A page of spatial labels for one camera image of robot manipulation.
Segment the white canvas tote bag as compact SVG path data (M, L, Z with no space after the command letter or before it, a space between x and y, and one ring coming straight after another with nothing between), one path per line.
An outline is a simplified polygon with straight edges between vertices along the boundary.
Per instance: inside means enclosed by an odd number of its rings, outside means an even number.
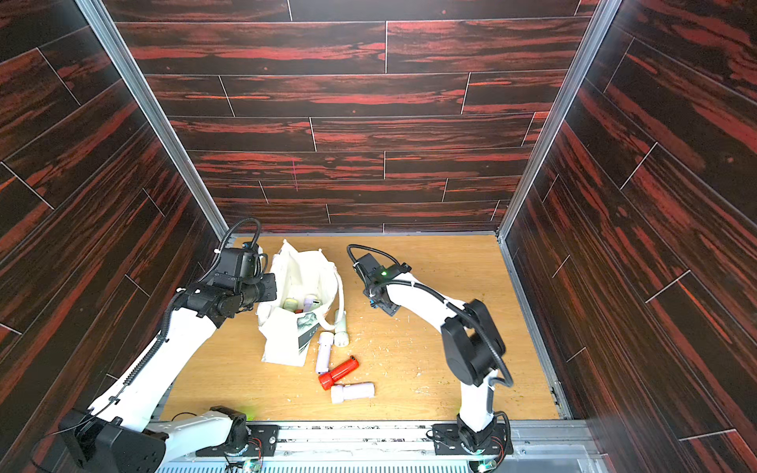
M260 303L255 311L265 338L262 361L301 367L313 337L326 346L349 344L346 330L344 286L336 265L321 250L299 251L283 242L274 255L276 298Z

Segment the white flashlight bottom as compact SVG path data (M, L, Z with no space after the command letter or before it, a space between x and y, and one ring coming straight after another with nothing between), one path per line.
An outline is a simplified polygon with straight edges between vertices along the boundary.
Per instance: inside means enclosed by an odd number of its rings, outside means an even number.
M341 404L345 401L370 399L376 395L376 388L372 382L362 384L335 384L330 389L331 402Z

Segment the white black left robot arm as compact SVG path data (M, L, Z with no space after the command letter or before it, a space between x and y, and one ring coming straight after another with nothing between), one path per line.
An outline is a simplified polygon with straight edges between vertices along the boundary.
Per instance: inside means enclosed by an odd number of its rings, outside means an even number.
M88 472L155 472L203 449L245 453L246 414L235 409L214 406L169 423L155 422L152 415L187 362L227 319L276 297L272 273L209 278L177 291L158 335L127 372L86 410L73 409L61 421L76 465Z

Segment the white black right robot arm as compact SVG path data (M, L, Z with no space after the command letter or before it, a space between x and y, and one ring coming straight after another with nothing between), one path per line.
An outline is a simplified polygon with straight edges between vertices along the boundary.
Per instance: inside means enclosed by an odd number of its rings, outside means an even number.
M364 255L350 259L371 306L388 315L407 309L441 334L447 366L461 382L459 440L470 453L482 453L500 417L493 407L495 386L514 385L504 362L506 345L490 311L477 299L463 303L421 283L408 264L384 251L362 250Z

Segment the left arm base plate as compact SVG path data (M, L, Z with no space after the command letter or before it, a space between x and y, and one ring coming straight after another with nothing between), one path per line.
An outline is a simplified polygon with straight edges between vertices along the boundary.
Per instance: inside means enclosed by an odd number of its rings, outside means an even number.
M205 447L197 457L272 457L278 445L280 426L248 423L246 431L235 428L226 443Z

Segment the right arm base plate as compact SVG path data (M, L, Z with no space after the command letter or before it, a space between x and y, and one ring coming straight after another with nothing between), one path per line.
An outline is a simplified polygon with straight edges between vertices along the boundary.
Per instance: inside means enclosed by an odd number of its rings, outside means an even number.
M434 446L435 455L509 455L514 452L510 431L505 424L493 421L483 431L475 433L458 423L434 424L426 433Z

